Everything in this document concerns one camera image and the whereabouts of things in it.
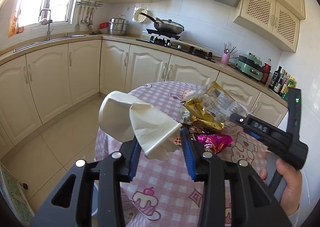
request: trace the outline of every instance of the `hand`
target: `hand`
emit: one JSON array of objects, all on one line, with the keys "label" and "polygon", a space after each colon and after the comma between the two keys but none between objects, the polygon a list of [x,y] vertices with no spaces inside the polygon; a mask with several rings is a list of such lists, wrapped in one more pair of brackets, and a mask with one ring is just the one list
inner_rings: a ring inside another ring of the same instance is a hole
[{"label": "hand", "polygon": [[[263,154],[263,158],[267,158],[267,153]],[[281,197],[280,204],[287,216],[294,214],[299,207],[299,201],[302,192],[302,174],[300,170],[295,170],[291,165],[284,162],[281,158],[276,161],[276,169],[287,182],[287,187]],[[267,178],[265,168],[259,173],[262,180]]]}]

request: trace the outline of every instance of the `pink utensil holder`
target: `pink utensil holder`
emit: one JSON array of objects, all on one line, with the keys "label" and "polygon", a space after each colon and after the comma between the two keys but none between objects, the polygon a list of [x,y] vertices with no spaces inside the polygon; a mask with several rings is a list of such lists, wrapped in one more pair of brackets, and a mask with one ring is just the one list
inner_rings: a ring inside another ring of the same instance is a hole
[{"label": "pink utensil holder", "polygon": [[223,53],[222,58],[221,58],[221,62],[223,64],[228,64],[229,59],[230,59],[230,55]]}]

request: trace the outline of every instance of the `utensil rack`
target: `utensil rack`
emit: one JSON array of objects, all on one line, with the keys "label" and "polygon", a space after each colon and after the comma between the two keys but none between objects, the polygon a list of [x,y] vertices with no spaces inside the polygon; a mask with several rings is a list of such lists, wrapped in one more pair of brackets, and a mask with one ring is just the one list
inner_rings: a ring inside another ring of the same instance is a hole
[{"label": "utensil rack", "polygon": [[96,9],[103,6],[102,2],[96,0],[76,0],[76,4],[81,6],[95,7]]}]

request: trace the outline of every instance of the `kitchen sink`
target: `kitchen sink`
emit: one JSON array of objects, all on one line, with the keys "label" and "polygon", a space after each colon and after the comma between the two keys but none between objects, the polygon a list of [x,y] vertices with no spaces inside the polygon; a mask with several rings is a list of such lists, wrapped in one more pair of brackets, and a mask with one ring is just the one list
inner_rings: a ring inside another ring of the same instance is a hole
[{"label": "kitchen sink", "polygon": [[52,42],[52,41],[57,41],[57,40],[62,40],[62,39],[67,39],[67,38],[74,38],[74,37],[84,37],[85,35],[77,35],[77,34],[65,34],[64,36],[60,36],[60,37],[52,37],[49,41],[47,41],[47,39],[43,39],[43,40],[40,40],[40,41],[37,41],[37,42],[33,42],[33,43],[30,43],[30,44],[25,44],[25,45],[22,45],[22,46],[19,46],[17,48],[15,48],[13,50],[13,52],[17,52],[17,51],[21,51],[21,50],[24,50],[26,48],[29,48],[29,47],[32,47],[32,46],[35,46],[35,45],[39,45],[39,44],[43,44],[43,43],[46,43],[46,42]]}]

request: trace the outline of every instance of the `gas stove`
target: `gas stove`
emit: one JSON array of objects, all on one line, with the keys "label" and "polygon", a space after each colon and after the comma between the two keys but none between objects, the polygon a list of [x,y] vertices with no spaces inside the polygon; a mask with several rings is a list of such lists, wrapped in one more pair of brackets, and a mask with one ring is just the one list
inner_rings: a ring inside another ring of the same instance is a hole
[{"label": "gas stove", "polygon": [[178,35],[163,33],[163,32],[159,32],[152,29],[147,29],[147,31],[149,34],[151,34],[151,37],[149,40],[142,40],[142,39],[136,39],[136,40],[171,48],[171,49],[181,51],[187,54],[191,54],[215,63],[215,61],[212,59],[211,51],[206,50],[201,46],[183,42],[180,40],[180,36]]}]

